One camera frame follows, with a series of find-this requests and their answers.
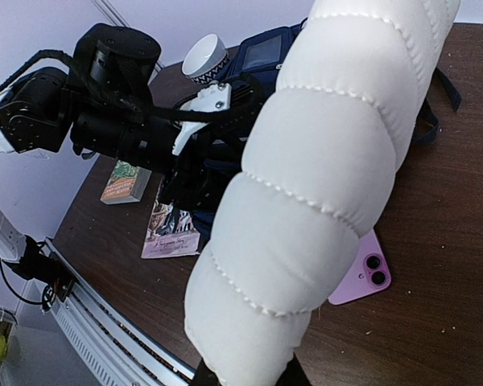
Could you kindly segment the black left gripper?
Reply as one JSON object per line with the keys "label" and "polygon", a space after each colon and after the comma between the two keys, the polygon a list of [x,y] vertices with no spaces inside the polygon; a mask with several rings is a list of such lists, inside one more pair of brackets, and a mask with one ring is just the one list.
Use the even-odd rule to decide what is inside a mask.
{"label": "black left gripper", "polygon": [[177,156],[174,168],[164,175],[160,202],[185,211],[216,211],[233,177],[233,165],[216,159],[214,136],[198,134]]}

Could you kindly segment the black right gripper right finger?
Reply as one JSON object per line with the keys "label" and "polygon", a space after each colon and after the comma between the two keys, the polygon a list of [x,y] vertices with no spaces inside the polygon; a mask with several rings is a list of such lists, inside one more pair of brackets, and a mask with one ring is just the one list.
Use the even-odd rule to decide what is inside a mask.
{"label": "black right gripper right finger", "polygon": [[285,386],[310,386],[303,367],[301,366],[297,355],[293,355],[292,360],[287,364],[283,373],[283,384]]}

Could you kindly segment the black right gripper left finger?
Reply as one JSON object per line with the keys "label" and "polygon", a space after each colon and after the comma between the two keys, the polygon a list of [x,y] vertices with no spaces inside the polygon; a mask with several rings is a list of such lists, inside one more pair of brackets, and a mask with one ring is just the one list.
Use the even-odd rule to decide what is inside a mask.
{"label": "black right gripper left finger", "polygon": [[201,360],[194,372],[191,386],[221,386],[217,375]]}

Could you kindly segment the white quilted pencil pouch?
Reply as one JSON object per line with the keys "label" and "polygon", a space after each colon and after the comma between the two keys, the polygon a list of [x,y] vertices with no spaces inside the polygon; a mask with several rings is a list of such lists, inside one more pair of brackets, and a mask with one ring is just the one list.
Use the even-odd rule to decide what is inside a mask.
{"label": "white quilted pencil pouch", "polygon": [[184,329],[223,385],[274,385],[378,222],[457,1],[317,1],[196,261]]}

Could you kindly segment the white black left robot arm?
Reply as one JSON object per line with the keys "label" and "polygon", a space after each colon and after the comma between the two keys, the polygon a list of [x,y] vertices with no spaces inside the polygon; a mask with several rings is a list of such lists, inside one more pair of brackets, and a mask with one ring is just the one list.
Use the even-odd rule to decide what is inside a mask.
{"label": "white black left robot arm", "polygon": [[148,86],[161,48],[149,35],[98,23],[72,54],[36,52],[0,85],[0,154],[102,154],[163,176],[162,200],[216,211],[229,176],[213,163],[240,154],[227,129],[231,88],[212,84],[186,109],[154,105]]}

